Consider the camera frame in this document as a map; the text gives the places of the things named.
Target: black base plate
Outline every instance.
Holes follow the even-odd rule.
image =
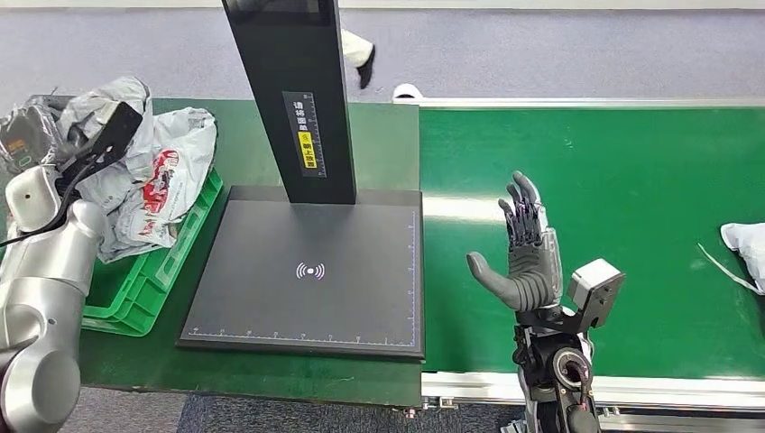
[[[422,359],[421,203],[232,187],[178,345]]]

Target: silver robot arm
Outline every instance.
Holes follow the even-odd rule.
[[[125,103],[62,167],[40,165],[5,188],[13,217],[0,263],[0,433],[57,431],[79,396],[79,331],[106,229],[75,186],[124,156],[142,117]]]

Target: black cable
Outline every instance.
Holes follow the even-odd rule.
[[[61,205],[59,206],[58,212],[56,212],[56,215],[53,217],[53,219],[46,224],[45,226],[42,226],[38,228],[37,230],[32,230],[29,233],[25,233],[21,236],[15,237],[13,239],[8,239],[3,242],[0,242],[0,248],[7,246],[9,244],[15,244],[17,242],[21,242],[24,239],[30,238],[32,236],[40,235],[46,232],[50,232],[50,230],[53,230],[57,228],[60,224],[61,219],[66,215],[67,210],[69,209],[69,200],[71,199],[72,193],[74,193],[74,188],[77,186],[77,184],[83,180],[86,177],[86,174],[88,171],[90,171],[91,168],[96,164],[96,161],[98,161],[99,158],[104,156],[106,152],[101,153],[100,155],[93,155],[91,156],[90,162],[88,162],[87,165],[85,165],[82,170],[80,170],[77,173],[77,176],[74,177],[72,182],[67,185],[67,188],[64,190],[64,195],[61,198]]]

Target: gray floor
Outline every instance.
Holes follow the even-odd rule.
[[[352,101],[389,100],[401,82],[432,97],[765,97],[763,12],[345,10],[341,18],[378,50],[368,89],[346,69]],[[124,74],[157,97],[252,97],[221,10],[0,10],[0,41],[0,113],[30,94],[77,94]],[[85,389],[64,431],[496,431],[512,412],[399,415]]]

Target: white trousers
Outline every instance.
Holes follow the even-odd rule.
[[[343,40],[343,55],[354,68],[358,68],[369,60],[372,54],[372,43],[348,30],[340,29],[340,39]]]

